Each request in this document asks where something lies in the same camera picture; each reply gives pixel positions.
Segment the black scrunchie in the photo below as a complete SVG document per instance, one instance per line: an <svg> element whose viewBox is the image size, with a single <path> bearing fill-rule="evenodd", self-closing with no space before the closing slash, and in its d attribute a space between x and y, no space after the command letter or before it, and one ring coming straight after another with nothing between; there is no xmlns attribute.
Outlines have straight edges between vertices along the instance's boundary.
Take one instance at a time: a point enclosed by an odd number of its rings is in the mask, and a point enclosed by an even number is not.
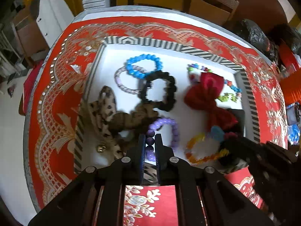
<svg viewBox="0 0 301 226"><path fill-rule="evenodd" d="M169 81L167 86L167 96L166 103L162 101L151 101L146 98L146 91L151 87L151 81L156 79L163 79ZM162 72L161 70L155 71L145 77L146 83L143 86L143 89L140 91L138 95L144 104L152 103L154 108L158 108L163 111L171 111L173 106L176 103L175 100L175 92L177 91L177 87L175 86L175 79L173 76L170 76L168 72Z"/></svg>

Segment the red bow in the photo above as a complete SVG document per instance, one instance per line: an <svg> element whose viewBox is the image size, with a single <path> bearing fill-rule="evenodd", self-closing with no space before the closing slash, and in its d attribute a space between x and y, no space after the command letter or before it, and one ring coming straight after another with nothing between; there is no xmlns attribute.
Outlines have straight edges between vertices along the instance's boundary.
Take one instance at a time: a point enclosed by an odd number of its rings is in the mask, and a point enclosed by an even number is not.
<svg viewBox="0 0 301 226"><path fill-rule="evenodd" d="M216 106L215 99L223 87L223 77L214 73L201 73L200 83L192 86L184 97L184 102L190 108L208 112L208 130L214 125L227 130L238 123L232 113Z"/></svg>

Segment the purple bead bracelet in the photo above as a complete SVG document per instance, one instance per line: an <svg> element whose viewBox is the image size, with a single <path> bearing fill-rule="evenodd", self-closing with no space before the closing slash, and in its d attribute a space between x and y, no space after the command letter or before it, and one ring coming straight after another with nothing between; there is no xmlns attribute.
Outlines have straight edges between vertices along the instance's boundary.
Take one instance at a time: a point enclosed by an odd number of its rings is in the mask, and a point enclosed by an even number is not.
<svg viewBox="0 0 301 226"><path fill-rule="evenodd" d="M156 161L155 155L154 155L154 148L152 145L155 143L155 140L153 139L155 135L155 131L158 130L163 125L171 125L172 126L172 141L171 141L171 147L176 148L178 146L179 141L179 131L178 131L178 124L175 122L174 119L169 118L159 118L154 123L149 125L149 129L146 132L147 138L145 140L146 144L148 145L146 147L146 157L149 161Z"/></svg>

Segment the gray patterned bracelet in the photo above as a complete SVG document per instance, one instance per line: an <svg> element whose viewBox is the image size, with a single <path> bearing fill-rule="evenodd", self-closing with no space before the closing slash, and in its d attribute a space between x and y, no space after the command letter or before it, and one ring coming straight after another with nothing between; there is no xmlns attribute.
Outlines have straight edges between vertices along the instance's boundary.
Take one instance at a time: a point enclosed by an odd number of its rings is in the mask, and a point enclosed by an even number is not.
<svg viewBox="0 0 301 226"><path fill-rule="evenodd" d="M142 73L147 73L147 70L140 67L140 66L137 66L137 65L133 65L133 69L134 70L138 70ZM114 79L115 79L115 82L117 84L117 86L124 92L126 93L130 93L130 94L139 94L140 93L140 89L130 89L130 88L127 88L126 86L124 86L122 83L121 83L121 80L120 80L120 74L124 71L127 71L126 67L123 66L121 68L119 68L115 74L114 74Z"/></svg>

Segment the plastic bag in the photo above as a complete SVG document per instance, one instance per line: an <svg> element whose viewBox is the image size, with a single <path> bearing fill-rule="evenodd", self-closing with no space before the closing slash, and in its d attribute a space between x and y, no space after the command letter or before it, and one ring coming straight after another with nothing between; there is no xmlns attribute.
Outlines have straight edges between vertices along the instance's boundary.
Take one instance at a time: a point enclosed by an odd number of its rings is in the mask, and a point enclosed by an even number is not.
<svg viewBox="0 0 301 226"><path fill-rule="evenodd" d="M274 61L277 58L274 43L267 38L254 21L249 19L238 21L233 27L233 33L256 47L270 61Z"/></svg>
<svg viewBox="0 0 301 226"><path fill-rule="evenodd" d="M287 127L287 139L293 143L297 144L300 138L300 130L296 124Z"/></svg>
<svg viewBox="0 0 301 226"><path fill-rule="evenodd" d="M276 25L268 35L277 45L280 45L283 40L293 53L300 55L301 35L295 28L288 24Z"/></svg>

